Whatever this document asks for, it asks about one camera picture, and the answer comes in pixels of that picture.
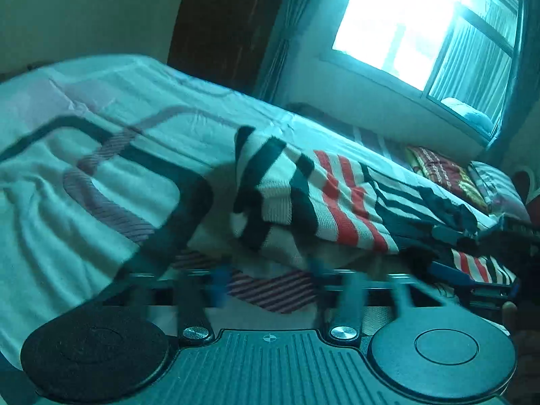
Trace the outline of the person's hand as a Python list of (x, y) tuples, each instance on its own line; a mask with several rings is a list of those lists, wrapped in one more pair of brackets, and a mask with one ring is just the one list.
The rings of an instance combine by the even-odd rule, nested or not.
[(510, 404), (539, 405), (539, 332), (518, 330), (518, 308), (514, 303), (503, 305), (502, 319), (517, 354), (517, 368), (504, 396)]

